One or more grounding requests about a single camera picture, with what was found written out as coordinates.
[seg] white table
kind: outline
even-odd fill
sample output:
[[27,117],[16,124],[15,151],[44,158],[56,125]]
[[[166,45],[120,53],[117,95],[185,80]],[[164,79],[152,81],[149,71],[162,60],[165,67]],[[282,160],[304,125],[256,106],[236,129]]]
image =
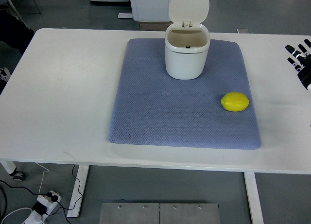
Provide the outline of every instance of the white table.
[[262,140],[259,149],[110,143],[110,118],[126,43],[164,35],[37,31],[0,95],[0,160],[246,172],[253,179],[254,172],[311,174],[311,93],[287,62],[285,50],[310,36],[210,34],[241,48]]

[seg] lemon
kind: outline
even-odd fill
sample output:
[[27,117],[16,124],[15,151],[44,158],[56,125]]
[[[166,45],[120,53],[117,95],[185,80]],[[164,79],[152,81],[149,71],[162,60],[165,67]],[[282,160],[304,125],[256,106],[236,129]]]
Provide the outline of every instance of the lemon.
[[243,111],[249,105],[247,96],[239,92],[227,93],[221,99],[224,109],[228,111]]

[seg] lid hinge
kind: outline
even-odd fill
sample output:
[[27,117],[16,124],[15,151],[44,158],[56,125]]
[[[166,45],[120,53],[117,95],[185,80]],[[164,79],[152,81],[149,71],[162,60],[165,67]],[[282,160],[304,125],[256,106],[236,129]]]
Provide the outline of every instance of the lid hinge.
[[192,22],[191,22],[191,20],[183,20],[183,24],[181,26],[189,28],[192,26]]

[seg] trash can lid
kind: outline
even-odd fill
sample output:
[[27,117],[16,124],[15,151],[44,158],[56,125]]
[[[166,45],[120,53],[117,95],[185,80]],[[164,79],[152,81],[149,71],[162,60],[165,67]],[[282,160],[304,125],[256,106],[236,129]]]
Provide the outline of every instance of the trash can lid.
[[208,15],[209,0],[171,0],[169,16],[172,22],[183,24],[184,20],[201,23]]

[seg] textured blue cushion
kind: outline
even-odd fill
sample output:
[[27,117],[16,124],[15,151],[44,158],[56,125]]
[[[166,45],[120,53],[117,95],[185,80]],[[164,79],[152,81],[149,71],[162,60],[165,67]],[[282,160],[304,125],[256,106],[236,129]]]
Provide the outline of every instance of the textured blue cushion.
[[[224,110],[229,92],[250,105]],[[118,144],[256,149],[261,140],[238,44],[211,40],[203,73],[176,80],[165,70],[164,39],[131,39],[126,48],[109,141]]]

